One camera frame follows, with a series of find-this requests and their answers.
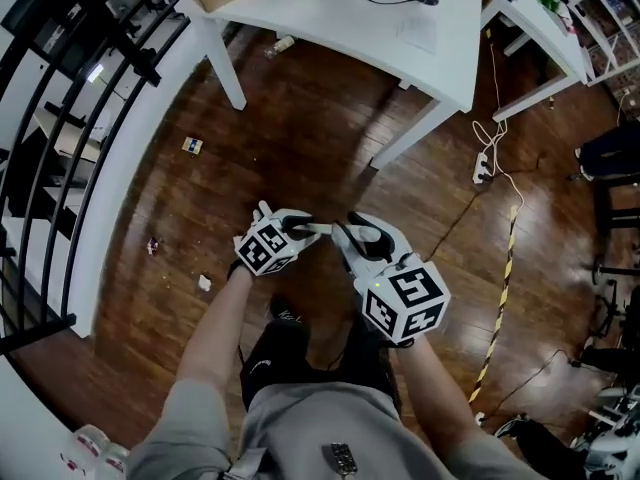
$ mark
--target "white glove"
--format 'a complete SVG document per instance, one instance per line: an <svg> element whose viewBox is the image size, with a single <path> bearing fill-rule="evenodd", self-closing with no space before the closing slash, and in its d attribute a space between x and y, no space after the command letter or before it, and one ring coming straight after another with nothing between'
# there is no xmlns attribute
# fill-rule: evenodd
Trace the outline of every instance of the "white glove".
<svg viewBox="0 0 640 480"><path fill-rule="evenodd" d="M348 220L380 232L377 241L363 242L336 222L331 233L362 295L364 316L396 344L436 328L451 294L433 262L423 263L402 232L377 217L351 212Z"/></svg>
<svg viewBox="0 0 640 480"><path fill-rule="evenodd" d="M294 227L313 221L309 213L287 208L274 213L264 201L258 203L258 208L253 211L253 222L247 233L233 238L236 254L257 276L282 270L322 236L308 231L296 240L289 235Z"/></svg>

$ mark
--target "power strip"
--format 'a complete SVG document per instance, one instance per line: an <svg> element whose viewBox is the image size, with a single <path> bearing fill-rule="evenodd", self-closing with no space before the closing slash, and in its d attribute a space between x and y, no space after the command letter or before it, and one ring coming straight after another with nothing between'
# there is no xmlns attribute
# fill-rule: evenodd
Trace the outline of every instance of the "power strip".
<svg viewBox="0 0 640 480"><path fill-rule="evenodd" d="M478 153L478 157L476 158L476 167L473 170L473 182L476 185L482 185L485 181L491 181L489 159L484 153Z"/></svg>

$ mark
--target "white cable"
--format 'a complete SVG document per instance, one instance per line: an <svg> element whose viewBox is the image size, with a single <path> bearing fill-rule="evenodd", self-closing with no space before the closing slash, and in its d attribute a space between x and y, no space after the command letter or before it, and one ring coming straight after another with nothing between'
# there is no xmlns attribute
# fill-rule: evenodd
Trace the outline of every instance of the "white cable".
<svg viewBox="0 0 640 480"><path fill-rule="evenodd" d="M498 77L496 74L496 59L495 59L495 56L493 55L493 44L490 44L489 46L491 49L491 62L493 64L493 83L496 86L496 100L498 102L498 108L500 108L500 91L498 90ZM513 181L513 178L511 177L511 175L504 172L502 170L502 167L500 167L500 164L498 163L498 143L500 142L502 137L504 137L507 134L507 131L508 131L507 120L505 119L498 123L496 134L493 137L491 137L487 133L487 131L478 121L473 121L473 123L471 123L471 126L473 127L473 131L475 132L476 137L478 137L478 140L484 144L484 149L482 150L482 152L486 153L489 148L493 148L493 170L492 170L491 176L493 177L496 175L496 170L504 174L511 182L511 185L513 186L513 190L515 190L518 196L520 197L520 206L518 206L518 210L516 211L516 215L517 215L518 213L520 213L520 210L524 206L524 197L522 196L522 193L518 190L518 187L516 187L516 183L515 181ZM487 142L485 142L482 139L482 137L478 133L478 129L482 133L484 133L484 136L487 138Z"/></svg>
<svg viewBox="0 0 640 480"><path fill-rule="evenodd" d="M624 101L624 99L627 97L629 93L625 92L622 96L622 98L620 98L620 105L618 106L618 119L616 119L616 126L620 126L620 111L622 110L622 102Z"/></svg>

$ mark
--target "desk leg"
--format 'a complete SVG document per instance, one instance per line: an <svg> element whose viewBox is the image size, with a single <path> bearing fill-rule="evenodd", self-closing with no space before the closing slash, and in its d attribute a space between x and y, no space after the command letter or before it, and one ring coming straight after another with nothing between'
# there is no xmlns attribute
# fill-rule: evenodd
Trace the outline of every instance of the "desk leg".
<svg viewBox="0 0 640 480"><path fill-rule="evenodd" d="M242 110L247 104L247 100L233 69L227 47L220 35L218 23L216 20L202 17L193 17L191 22L196 27L198 37L204 44L204 52L209 58L224 92L227 93L231 105L236 110Z"/></svg>
<svg viewBox="0 0 640 480"><path fill-rule="evenodd" d="M578 80L573 76L567 76L564 73L558 75L553 80L549 80L546 84L541 85L537 89L534 89L529 94L525 94L521 98L518 98L513 103L509 103L504 107L500 107L496 110L496 113L493 114L493 120L496 123L500 121L504 121L508 117L516 115L518 112L522 112L523 110L539 103L542 100L547 99L549 96L553 96L560 91L565 90L567 87L571 87Z"/></svg>
<svg viewBox="0 0 640 480"><path fill-rule="evenodd" d="M480 30L487 26L493 18L495 18L496 14L500 11L500 2L497 0L491 0L487 5L485 5L484 9L482 9L482 14L480 15Z"/></svg>
<svg viewBox="0 0 640 480"><path fill-rule="evenodd" d="M518 38L511 43L509 46L507 46L504 49L504 54L507 57L511 57L514 53L516 53L520 48L522 48L525 44L527 44L529 42L531 38L525 33L523 32L522 34L520 34L518 36Z"/></svg>
<svg viewBox="0 0 640 480"><path fill-rule="evenodd" d="M382 169L391 160L440 126L457 111L458 109L448 103L432 100L413 118L402 133L387 142L380 152L371 159L371 167Z"/></svg>

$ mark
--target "black railing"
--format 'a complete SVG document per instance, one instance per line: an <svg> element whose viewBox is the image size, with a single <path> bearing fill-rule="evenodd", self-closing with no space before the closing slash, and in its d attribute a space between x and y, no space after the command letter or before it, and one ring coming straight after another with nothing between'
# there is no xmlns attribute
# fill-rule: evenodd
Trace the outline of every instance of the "black railing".
<svg viewBox="0 0 640 480"><path fill-rule="evenodd" d="M65 56L69 54L71 49L77 44L77 41L82 39L83 33L86 33L87 26L92 26L95 30L104 31L104 37L102 37L90 51L84 52L79 69L62 100L61 108L57 111L55 125L48 134L33 180L29 180L31 182L31 188L28 191L29 195L26 209L24 210L24 222L17 258L16 251L7 243L6 230L0 226L0 258L2 258L2 267L0 268L0 285L2 286L0 316L4 322L5 330L5 336L0 338L0 355L33 343L34 341L75 324L75 316L68 314L69 289L78 248L78 240L93 189L104 165L106 156L109 154L111 145L137 96L147 82L153 86L158 86L161 78L155 69L157 64L189 25L188 18L181 16L180 22L176 24L176 28L165 41L164 45L158 52L155 52L153 49L145 49L145 43L171 14L175 14L174 6L178 0L171 0L163 6L164 8L161 11L158 10L158 14L153 21L151 21L135 41L127 35L126 31L132 26L134 16L136 16L144 5L149 5L151 0L138 0L131 5L126 14L120 19L116 19L110 11L107 5L108 1L109 0L33 0L29 7L23 11L22 19L20 19L15 30L13 30L14 39L4 57L0 60L0 97L4 97L7 87L18 69L20 62L30 49L30 46L34 45L36 36L38 36L47 23L47 20L49 20L48 9L51 9L51 6L60 4L61 2L66 6L64 8L71 8L76 4L79 5L80 10L75 12L68 24L68 34L64 39L60 40L60 44L55 44L54 48L51 49L51 51L55 51L55 53L48 59L49 66L45 70L25 109L13 142L13 147L7 157L5 169L2 173L2 182L0 183L0 208L5 210L8 195L15 184L15 180L20 175L19 171L21 167L19 158L21 155L18 151L20 150L34 112L47 86L61 66ZM79 135L59 186L60 190L57 195L55 207L52 212L47 214L50 227L42 264L42 282L40 290L38 291L31 286L27 280L26 272L32 222L34 215L38 213L37 207L39 197L41 197L43 178L47 173L51 155L54 154L56 141L63 131L63 126L73 119L73 116L70 114L71 110L81 90L85 86L88 76L109 48L117 49L122 54L123 60L111 79L106 83L105 89L100 94L95 107L92 109L84 124L84 128ZM74 177L76 170L85 146L89 141L90 134L102 111L107 106L110 96L115 92L117 84L121 81L130 66L133 66L134 72L138 74L140 78L129 96L124 100L123 107L115 117L110 132L101 142L98 158L86 184L83 200L70 236L69 255L66 262L62 286L62 300L59 301L60 311L58 314L48 304L48 292L54 246L59 233L60 217L65 211L65 200L69 189L75 182Z"/></svg>

